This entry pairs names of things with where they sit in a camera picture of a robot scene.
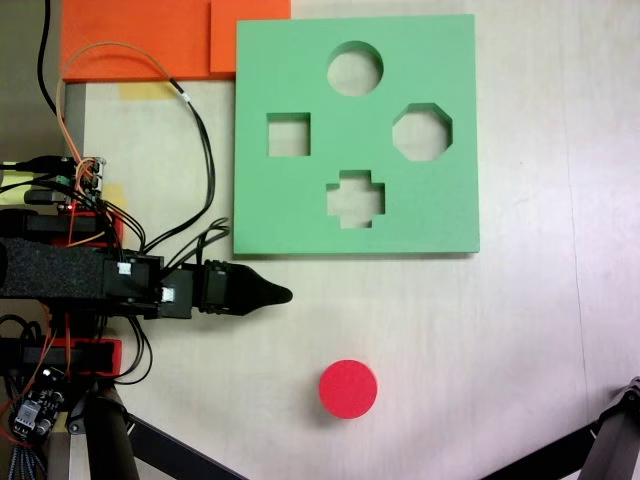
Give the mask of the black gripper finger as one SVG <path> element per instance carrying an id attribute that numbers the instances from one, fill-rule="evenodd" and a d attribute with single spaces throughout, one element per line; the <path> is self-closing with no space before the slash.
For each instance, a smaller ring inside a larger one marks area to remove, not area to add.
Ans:
<path id="1" fill-rule="evenodd" d="M 283 305 L 293 300 L 293 292 L 290 289 L 268 281 L 248 266 L 244 267 L 243 278 L 244 315 L 264 307 Z"/>

